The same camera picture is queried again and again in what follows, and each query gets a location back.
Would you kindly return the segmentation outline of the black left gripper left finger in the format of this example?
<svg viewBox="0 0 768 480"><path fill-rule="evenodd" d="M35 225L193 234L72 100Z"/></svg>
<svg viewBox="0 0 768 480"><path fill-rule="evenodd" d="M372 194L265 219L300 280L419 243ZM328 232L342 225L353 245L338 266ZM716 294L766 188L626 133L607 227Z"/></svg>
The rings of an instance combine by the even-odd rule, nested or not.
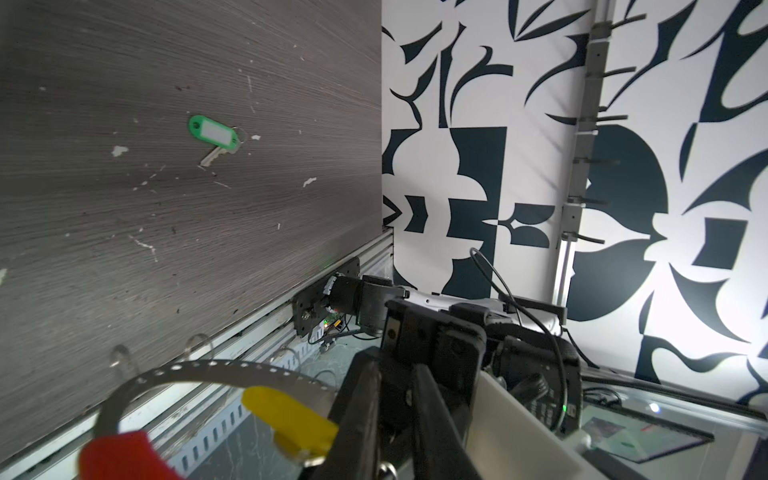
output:
<svg viewBox="0 0 768 480"><path fill-rule="evenodd" d="M377 479L381 373L371 359L350 366L329 418L339 430L325 460L309 479Z"/></svg>

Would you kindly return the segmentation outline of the red capped key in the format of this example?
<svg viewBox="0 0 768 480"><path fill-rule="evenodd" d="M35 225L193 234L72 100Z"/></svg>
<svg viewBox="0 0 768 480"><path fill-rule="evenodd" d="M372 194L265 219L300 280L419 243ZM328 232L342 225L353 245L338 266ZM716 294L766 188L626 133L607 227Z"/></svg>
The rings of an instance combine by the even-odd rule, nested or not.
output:
<svg viewBox="0 0 768 480"><path fill-rule="evenodd" d="M83 480L181 480L155 451L144 431L104 436L88 442L78 457Z"/></svg>

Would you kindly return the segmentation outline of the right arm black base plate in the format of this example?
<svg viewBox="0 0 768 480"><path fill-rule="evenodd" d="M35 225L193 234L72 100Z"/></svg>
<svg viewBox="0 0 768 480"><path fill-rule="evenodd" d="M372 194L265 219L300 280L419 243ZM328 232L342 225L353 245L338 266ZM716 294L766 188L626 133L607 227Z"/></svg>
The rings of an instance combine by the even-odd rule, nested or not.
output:
<svg viewBox="0 0 768 480"><path fill-rule="evenodd" d="M300 289L291 299L292 323L299 338L311 334L316 326L327 318L330 307L330 290L338 276L358 277L360 260L358 257L344 262L332 269L307 287Z"/></svg>

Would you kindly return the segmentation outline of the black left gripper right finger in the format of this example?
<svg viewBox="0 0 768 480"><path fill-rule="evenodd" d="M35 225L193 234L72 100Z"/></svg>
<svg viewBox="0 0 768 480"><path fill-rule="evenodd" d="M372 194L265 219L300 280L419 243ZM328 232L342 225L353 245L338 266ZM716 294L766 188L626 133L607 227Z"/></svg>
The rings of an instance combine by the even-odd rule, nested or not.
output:
<svg viewBox="0 0 768 480"><path fill-rule="evenodd" d="M464 450L429 368L412 370L413 465L416 479L480 479Z"/></svg>

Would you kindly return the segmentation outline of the green capped key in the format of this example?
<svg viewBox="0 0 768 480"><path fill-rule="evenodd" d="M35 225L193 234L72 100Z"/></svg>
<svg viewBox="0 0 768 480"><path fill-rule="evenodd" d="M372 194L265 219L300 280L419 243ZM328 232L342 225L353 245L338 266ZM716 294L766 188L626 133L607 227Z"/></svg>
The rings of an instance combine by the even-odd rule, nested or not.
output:
<svg viewBox="0 0 768 480"><path fill-rule="evenodd" d="M193 115L188 120L188 130L194 138L212 146L212 150L199 163L203 168L210 167L221 155L235 153L241 145L235 128L203 115Z"/></svg>

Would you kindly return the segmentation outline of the yellow capped key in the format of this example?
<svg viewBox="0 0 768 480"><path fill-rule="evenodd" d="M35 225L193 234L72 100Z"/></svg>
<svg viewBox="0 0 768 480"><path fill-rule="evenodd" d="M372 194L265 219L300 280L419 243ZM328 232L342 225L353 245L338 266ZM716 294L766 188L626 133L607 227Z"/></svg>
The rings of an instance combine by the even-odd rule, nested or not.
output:
<svg viewBox="0 0 768 480"><path fill-rule="evenodd" d="M334 422L271 387L245 389L241 403L272 429L274 444L295 462L326 457L339 431Z"/></svg>

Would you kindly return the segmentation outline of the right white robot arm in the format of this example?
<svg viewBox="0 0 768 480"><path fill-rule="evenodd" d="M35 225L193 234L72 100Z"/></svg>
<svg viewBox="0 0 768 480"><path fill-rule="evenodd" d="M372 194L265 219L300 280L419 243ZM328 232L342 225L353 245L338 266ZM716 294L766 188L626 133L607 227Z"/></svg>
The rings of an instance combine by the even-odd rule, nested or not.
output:
<svg viewBox="0 0 768 480"><path fill-rule="evenodd" d="M581 426L581 367L573 346L541 322L514 323L529 311L518 300L464 301L426 295L375 276L333 276L328 307L353 316L381 340L384 357L425 365L443 389L469 398L485 371L545 427L565 437Z"/></svg>

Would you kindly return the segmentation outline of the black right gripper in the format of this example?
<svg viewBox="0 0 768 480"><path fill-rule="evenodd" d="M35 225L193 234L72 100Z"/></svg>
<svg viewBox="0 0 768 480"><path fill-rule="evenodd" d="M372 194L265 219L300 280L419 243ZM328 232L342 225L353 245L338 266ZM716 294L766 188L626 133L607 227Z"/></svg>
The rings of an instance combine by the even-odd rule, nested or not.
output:
<svg viewBox="0 0 768 480"><path fill-rule="evenodd" d="M488 309L459 302L432 310L405 300L386 303L387 321L381 344L357 352L335 399L339 423L366 365L381 375L379 424L401 432L411 424L411 371L426 366L450 410L471 403L487 350Z"/></svg>

